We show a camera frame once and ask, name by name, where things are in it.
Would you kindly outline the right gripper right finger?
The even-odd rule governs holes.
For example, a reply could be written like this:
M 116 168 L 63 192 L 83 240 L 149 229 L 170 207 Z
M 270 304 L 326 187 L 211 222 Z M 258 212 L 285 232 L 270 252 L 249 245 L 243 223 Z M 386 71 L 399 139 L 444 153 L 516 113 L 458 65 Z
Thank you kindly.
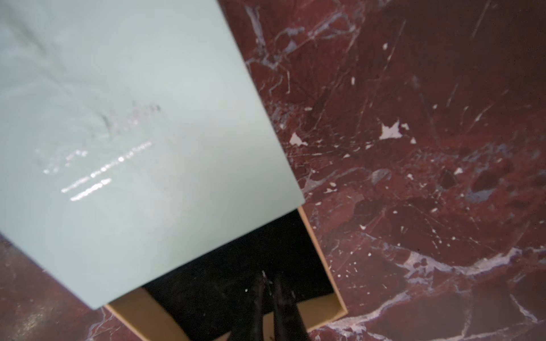
M 309 341 L 309 334 L 287 279 L 277 274 L 273 286 L 274 338 L 279 341 Z

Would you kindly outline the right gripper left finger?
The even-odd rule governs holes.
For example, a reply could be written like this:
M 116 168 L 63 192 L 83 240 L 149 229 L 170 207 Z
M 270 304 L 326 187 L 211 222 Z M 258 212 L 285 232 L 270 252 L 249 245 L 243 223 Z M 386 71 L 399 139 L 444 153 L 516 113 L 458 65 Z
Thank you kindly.
M 263 341 L 263 298 L 267 279 L 258 272 L 245 292 L 228 337 L 231 341 Z

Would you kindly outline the mint drawer jewelry box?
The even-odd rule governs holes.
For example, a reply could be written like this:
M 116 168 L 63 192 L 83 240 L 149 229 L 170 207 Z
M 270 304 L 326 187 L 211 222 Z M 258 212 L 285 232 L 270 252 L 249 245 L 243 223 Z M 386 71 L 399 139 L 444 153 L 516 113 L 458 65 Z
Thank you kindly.
M 216 1 L 1 3 L 1 235 L 142 340 L 144 285 L 304 196 Z

